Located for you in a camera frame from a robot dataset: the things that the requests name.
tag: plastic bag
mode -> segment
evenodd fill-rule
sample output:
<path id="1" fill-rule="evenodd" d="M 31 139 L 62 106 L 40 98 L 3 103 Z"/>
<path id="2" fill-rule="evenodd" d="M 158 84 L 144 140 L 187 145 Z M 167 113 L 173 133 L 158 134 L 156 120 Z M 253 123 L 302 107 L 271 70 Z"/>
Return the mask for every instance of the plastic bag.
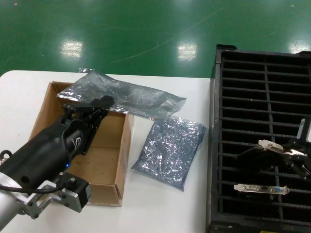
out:
<path id="1" fill-rule="evenodd" d="M 150 120 L 167 120 L 178 112 L 186 98 L 165 91 L 115 80 L 91 71 L 57 96 L 78 102 L 90 103 L 104 95 L 114 98 L 110 111 L 130 113 Z"/>
<path id="2" fill-rule="evenodd" d="M 184 191 L 186 177 L 206 128 L 173 116 L 155 122 L 132 169 Z"/>

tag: black plastic tray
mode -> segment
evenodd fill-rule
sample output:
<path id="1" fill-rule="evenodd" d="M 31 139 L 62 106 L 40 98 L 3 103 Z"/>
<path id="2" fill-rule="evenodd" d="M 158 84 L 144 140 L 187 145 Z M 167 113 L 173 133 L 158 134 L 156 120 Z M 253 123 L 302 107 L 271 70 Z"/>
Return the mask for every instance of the black plastic tray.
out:
<path id="1" fill-rule="evenodd" d="M 217 45 L 212 78 L 207 232 L 311 232 L 310 184 L 286 166 L 249 174 L 235 160 L 260 139 L 284 144 L 297 135 L 311 114 L 311 53 Z M 239 183 L 287 185 L 290 193 L 249 198 L 234 190 Z"/>

